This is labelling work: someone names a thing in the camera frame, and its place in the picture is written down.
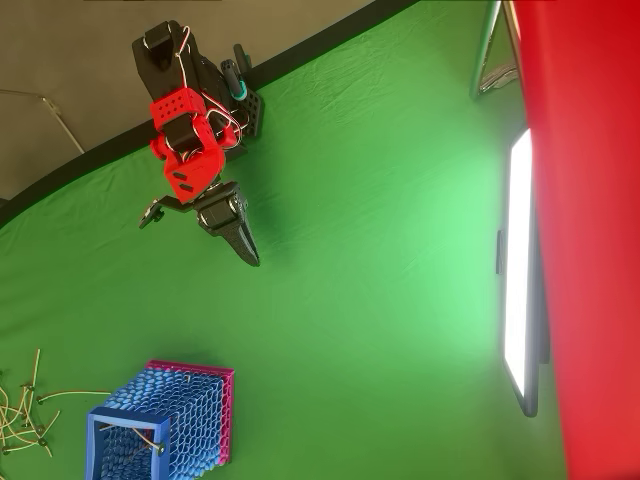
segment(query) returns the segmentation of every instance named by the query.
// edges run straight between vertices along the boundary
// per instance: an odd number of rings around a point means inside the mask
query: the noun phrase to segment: blue honeycomb box
[[[233,370],[151,361],[87,416],[85,480],[191,480],[229,458]]]

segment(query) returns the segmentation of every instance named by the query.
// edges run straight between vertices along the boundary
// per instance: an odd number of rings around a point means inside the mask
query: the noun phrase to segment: red wall
[[[640,4],[515,7],[569,476],[640,479]]]

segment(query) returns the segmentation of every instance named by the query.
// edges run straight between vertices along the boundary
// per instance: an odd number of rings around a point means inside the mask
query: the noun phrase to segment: blue frame
[[[162,453],[158,453],[155,448],[151,453],[151,480],[167,480],[169,478],[169,455],[171,449],[169,444],[169,417],[108,407],[96,407],[87,414],[85,480],[100,480],[105,435],[100,431],[100,424],[105,423],[117,427],[153,430],[153,443],[162,443],[165,448]]]

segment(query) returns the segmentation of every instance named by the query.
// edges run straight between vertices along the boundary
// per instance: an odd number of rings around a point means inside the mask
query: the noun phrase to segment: green fabric
[[[264,88],[262,137],[230,163],[262,266],[168,193],[144,149],[0,230],[0,368],[18,403],[113,389],[150,358],[236,369],[232,463],[206,478],[559,479],[551,369],[525,418],[499,340],[496,230],[515,84],[472,102],[482,3],[422,2]],[[508,51],[498,38],[494,53]],[[13,479],[83,478],[86,412],[60,397]]]

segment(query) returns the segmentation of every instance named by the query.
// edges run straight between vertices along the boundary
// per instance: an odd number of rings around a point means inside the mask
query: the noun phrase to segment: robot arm
[[[138,74],[153,99],[151,115],[158,137],[151,142],[164,161],[174,197],[154,200],[140,228],[163,216],[162,207],[195,210],[198,224],[222,236],[248,264],[260,263],[246,217],[247,202],[237,183],[223,184],[225,156],[246,150],[243,136],[256,136],[262,99],[244,82],[250,68],[240,45],[221,69],[200,55],[189,27],[163,22],[133,42]]]

